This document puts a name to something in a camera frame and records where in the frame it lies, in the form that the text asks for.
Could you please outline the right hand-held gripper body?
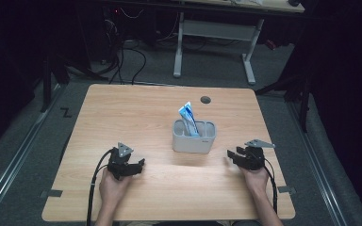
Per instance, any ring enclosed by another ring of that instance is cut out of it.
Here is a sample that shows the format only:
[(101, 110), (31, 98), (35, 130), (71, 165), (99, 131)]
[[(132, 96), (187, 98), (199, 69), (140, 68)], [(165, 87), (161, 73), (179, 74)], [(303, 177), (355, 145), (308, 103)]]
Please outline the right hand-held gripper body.
[(275, 148), (273, 143), (253, 139), (245, 143), (247, 154), (242, 156), (245, 158), (245, 163), (242, 166), (246, 170), (259, 170), (265, 166), (264, 148)]

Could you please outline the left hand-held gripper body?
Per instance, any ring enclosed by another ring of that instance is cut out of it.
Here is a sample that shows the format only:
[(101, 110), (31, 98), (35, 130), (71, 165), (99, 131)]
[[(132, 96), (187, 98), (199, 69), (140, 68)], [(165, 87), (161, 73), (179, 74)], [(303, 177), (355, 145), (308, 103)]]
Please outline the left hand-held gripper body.
[(121, 142), (118, 143), (118, 147), (112, 149), (107, 169), (113, 174), (115, 179), (121, 180), (123, 177), (132, 176), (127, 174), (127, 170), (131, 167), (138, 166), (138, 164), (128, 163), (133, 152), (133, 149)]

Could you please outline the grey plastic holder box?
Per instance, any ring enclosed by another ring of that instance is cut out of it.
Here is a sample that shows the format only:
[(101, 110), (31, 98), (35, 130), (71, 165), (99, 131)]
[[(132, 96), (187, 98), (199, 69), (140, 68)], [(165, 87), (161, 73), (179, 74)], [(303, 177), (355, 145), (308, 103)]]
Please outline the grey plastic holder box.
[(199, 136), (188, 134), (182, 120), (173, 123), (173, 150), (180, 153), (209, 153), (217, 135), (216, 125), (212, 121), (196, 122)]

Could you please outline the blue white toothpaste tube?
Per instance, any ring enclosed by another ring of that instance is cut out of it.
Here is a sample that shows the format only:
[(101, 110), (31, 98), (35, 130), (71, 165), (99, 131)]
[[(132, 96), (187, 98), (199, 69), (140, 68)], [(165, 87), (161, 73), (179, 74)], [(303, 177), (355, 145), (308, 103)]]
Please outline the blue white toothpaste tube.
[(187, 129), (188, 134), (191, 137), (198, 137), (199, 131), (196, 125), (196, 121), (194, 119), (191, 103), (186, 102), (183, 106), (179, 108), (178, 113), (182, 118), (182, 121)]

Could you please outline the person's right hand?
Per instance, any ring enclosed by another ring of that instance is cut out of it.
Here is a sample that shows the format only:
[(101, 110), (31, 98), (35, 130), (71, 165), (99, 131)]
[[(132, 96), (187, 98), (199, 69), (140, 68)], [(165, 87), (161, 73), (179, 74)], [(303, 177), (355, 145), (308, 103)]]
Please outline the person's right hand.
[(269, 176), (264, 168), (257, 170), (240, 168), (240, 171), (245, 178), (248, 190), (254, 198), (267, 196), (266, 188)]

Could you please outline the person's left hand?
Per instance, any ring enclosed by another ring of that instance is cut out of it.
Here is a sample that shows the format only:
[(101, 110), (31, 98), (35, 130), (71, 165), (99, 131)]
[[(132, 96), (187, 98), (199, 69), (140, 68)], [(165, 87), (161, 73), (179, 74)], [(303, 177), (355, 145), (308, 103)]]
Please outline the person's left hand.
[(102, 205), (105, 207), (116, 206), (124, 197), (131, 181), (131, 176), (126, 176), (118, 180), (108, 169), (104, 169), (99, 185)]

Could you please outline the black metal stand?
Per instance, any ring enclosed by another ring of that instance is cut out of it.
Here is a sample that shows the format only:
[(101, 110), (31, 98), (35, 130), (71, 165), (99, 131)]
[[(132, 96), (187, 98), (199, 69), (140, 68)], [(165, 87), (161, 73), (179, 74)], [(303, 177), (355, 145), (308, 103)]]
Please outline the black metal stand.
[(52, 77), (55, 77), (60, 85), (67, 85), (70, 81), (63, 58), (55, 53), (48, 53), (43, 61), (42, 112), (45, 112), (52, 102)]
[(256, 95), (263, 95), (271, 90), (284, 90), (284, 100), (286, 102), (300, 102), (300, 110), (298, 115), (298, 122), (301, 129), (306, 133), (306, 117), (309, 110), (309, 94), (312, 82), (312, 75), (310, 73), (298, 73), (292, 76), (284, 76), (278, 81), (266, 86), (265, 88), (255, 91)]

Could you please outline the white-framed wooden desk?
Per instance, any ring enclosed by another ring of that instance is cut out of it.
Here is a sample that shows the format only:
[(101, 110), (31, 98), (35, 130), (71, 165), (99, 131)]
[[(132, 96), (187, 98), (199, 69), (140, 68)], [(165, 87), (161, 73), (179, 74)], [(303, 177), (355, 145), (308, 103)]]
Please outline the white-framed wooden desk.
[[(258, 12), (304, 13), (301, 0), (180, 0), (182, 6), (187, 4), (203, 4), (204, 6), (230, 7), (235, 9), (252, 9)], [(210, 22), (200, 19), (185, 19), (184, 13), (179, 14), (177, 49), (175, 52), (173, 76), (182, 74), (183, 39), (185, 36), (213, 38), (221, 40), (248, 41), (247, 52), (241, 55), (247, 81), (255, 84), (251, 57), (259, 38), (264, 17), (260, 16), (255, 24)]]

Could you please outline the metal floor rail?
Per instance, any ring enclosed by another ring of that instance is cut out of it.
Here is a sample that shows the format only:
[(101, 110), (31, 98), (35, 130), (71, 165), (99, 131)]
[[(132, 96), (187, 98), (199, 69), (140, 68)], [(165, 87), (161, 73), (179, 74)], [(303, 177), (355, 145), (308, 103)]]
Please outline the metal floor rail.
[(334, 223), (334, 226), (347, 226), (346, 218), (344, 217), (340, 209), (335, 192), (324, 173), (321, 162), (316, 156), (314, 146), (312, 145), (308, 134), (303, 130), (300, 124), (299, 113), (296, 109), (295, 104), (287, 103), (287, 108), (289, 114), (294, 119), (295, 127), (297, 128), (300, 138), (304, 143), (304, 150), (307, 156), (307, 160), (309, 162), (309, 166), (312, 170), (312, 174), (316, 180), (322, 199), (327, 207), (328, 213)]
[(25, 162), (25, 159), (30, 153), (30, 149), (31, 146), (33, 145), (35, 137), (41, 130), (41, 126), (43, 125), (46, 117), (50, 113), (52, 105), (57, 101), (58, 97), (62, 94), (62, 92), (65, 89), (66, 89), (65, 85), (59, 85), (59, 84), (55, 85), (52, 91), (53, 97), (51, 102), (43, 108), (43, 111), (39, 114), (38, 118), (36, 118), (32, 126), (30, 127), (29, 131), (27, 132), (21, 145), (17, 149), (15, 155), (13, 155), (8, 166), (5, 168), (5, 171), (0, 177), (0, 203), (4, 199), (8, 189), (10, 188), (20, 168)]

